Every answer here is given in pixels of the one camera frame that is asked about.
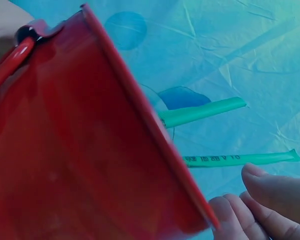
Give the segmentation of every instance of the blue tarp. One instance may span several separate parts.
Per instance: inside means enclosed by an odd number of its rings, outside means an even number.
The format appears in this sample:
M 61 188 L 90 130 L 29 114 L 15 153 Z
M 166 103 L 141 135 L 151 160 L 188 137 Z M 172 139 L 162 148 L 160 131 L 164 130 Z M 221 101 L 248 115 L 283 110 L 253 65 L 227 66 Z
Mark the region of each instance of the blue tarp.
M 51 26 L 80 0 L 14 0 Z M 241 97 L 248 107 L 170 129 L 182 155 L 300 155 L 300 0 L 88 0 L 158 111 Z M 300 177 L 300 162 L 263 166 Z M 241 166 L 191 170 L 211 199 Z M 206 231 L 194 239 L 212 239 Z

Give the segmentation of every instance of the green drinking straw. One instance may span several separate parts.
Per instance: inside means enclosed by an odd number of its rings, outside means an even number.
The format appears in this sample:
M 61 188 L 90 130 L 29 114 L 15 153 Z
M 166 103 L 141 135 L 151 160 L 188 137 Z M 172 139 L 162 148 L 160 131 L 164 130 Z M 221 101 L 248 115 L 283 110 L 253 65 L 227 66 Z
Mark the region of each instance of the green drinking straw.
M 158 112 L 165 128 L 173 128 L 199 119 L 225 113 L 245 107 L 247 104 L 240 97 L 232 97 L 220 101 L 210 102 L 203 106 L 185 107 L 176 110 Z
M 183 160 L 189 168 L 211 168 L 244 165 L 273 164 L 278 162 L 299 162 L 296 150 L 281 153 L 228 155 L 228 156 L 184 156 Z

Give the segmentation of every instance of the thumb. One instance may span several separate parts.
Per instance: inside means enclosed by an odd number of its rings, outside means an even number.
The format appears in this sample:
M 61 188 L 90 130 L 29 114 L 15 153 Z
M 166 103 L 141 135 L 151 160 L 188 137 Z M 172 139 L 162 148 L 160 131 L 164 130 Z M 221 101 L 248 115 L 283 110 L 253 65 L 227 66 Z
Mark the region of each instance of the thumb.
M 254 200 L 300 224 L 300 178 L 270 175 L 250 163 L 241 174 Z

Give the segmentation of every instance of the fingernail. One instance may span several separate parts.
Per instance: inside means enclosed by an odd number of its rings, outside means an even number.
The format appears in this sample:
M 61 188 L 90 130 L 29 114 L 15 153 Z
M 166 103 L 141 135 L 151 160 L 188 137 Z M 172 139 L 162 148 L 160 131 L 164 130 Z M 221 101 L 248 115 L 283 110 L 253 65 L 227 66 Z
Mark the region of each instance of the fingernail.
M 252 163 L 247 163 L 244 167 L 243 167 L 243 171 L 247 172 L 253 176 L 256 177 L 262 177 L 263 175 L 266 175 L 267 172 L 264 171 L 263 169 L 257 167 L 256 165 L 252 164 Z

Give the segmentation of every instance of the red bucket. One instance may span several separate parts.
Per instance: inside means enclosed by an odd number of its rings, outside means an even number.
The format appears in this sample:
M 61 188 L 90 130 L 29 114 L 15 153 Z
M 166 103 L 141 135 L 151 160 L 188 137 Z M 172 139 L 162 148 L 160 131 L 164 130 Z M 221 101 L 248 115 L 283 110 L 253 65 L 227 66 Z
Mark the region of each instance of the red bucket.
M 181 240 L 218 221 L 87 5 L 0 63 L 0 240 Z

